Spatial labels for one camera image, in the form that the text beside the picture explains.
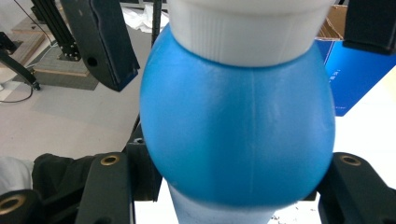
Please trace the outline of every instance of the screw hole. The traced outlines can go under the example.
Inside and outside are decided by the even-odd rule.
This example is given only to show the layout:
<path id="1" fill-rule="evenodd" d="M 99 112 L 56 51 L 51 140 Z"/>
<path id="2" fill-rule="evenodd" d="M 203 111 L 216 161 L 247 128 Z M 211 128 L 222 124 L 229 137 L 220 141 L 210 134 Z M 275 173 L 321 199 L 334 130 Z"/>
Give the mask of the screw hole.
<path id="1" fill-rule="evenodd" d="M 87 63 L 91 67 L 95 67 L 98 65 L 98 62 L 96 61 L 96 59 L 92 58 L 92 57 L 87 59 Z"/>
<path id="2" fill-rule="evenodd" d="M 21 207 L 26 198 L 22 194 L 13 195 L 0 202 L 0 215 L 8 214 Z"/>
<path id="3" fill-rule="evenodd" d="M 143 138 L 134 139 L 134 144 L 144 144 L 145 140 Z"/>
<path id="4" fill-rule="evenodd" d="M 115 156 L 115 155 L 111 155 L 111 156 L 107 156 L 107 157 L 102 158 L 100 160 L 100 163 L 102 165 L 112 165 L 112 164 L 117 163 L 119 160 L 120 160 L 120 157 Z"/>
<path id="5" fill-rule="evenodd" d="M 343 156 L 341 156 L 341 161 L 343 161 L 344 163 L 349 164 L 349 165 L 354 165 L 354 166 L 361 165 L 361 161 L 359 161 L 358 159 L 353 158 L 351 156 L 343 155 Z"/>

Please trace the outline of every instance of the blue sphere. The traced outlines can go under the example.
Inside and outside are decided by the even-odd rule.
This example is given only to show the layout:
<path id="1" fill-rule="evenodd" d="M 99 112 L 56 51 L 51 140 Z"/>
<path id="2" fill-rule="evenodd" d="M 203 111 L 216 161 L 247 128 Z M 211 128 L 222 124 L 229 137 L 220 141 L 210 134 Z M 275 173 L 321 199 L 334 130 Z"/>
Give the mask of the blue sphere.
<path id="1" fill-rule="evenodd" d="M 288 63 L 236 67 L 187 51 L 168 26 L 140 93 L 149 154 L 193 200 L 284 206 L 314 190 L 330 164 L 332 93 L 316 46 Z"/>

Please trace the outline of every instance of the blue box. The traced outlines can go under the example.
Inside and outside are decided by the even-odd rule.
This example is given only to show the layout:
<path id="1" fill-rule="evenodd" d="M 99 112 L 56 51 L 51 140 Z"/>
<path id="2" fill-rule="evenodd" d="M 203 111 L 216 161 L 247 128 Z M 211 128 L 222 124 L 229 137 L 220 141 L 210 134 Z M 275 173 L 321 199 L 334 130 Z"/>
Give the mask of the blue box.
<path id="1" fill-rule="evenodd" d="M 344 116 L 395 65 L 387 56 L 343 47 L 347 7 L 333 6 L 316 39 L 332 87 L 336 116 Z"/>

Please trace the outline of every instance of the white plastic cap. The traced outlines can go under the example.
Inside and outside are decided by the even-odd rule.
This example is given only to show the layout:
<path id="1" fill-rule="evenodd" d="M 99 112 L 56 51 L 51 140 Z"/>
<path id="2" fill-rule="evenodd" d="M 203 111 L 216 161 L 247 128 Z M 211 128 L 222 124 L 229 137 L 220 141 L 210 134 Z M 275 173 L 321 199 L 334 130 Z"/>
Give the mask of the white plastic cap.
<path id="1" fill-rule="evenodd" d="M 236 66 L 288 62 L 312 45 L 333 0 L 168 0 L 172 33 L 199 56 Z"/>

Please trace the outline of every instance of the white cylinder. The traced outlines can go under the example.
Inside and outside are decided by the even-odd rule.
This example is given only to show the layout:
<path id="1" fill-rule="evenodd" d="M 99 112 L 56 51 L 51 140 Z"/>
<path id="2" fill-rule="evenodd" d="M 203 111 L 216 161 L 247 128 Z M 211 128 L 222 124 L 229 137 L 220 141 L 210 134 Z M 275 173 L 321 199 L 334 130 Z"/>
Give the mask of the white cylinder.
<path id="1" fill-rule="evenodd" d="M 192 200 L 169 185 L 172 201 L 180 224 L 266 224 L 275 209 L 248 209 L 215 206 Z"/>
<path id="2" fill-rule="evenodd" d="M 199 56 L 236 66 L 288 62 L 311 47 L 333 0 L 169 0 L 172 32 Z"/>

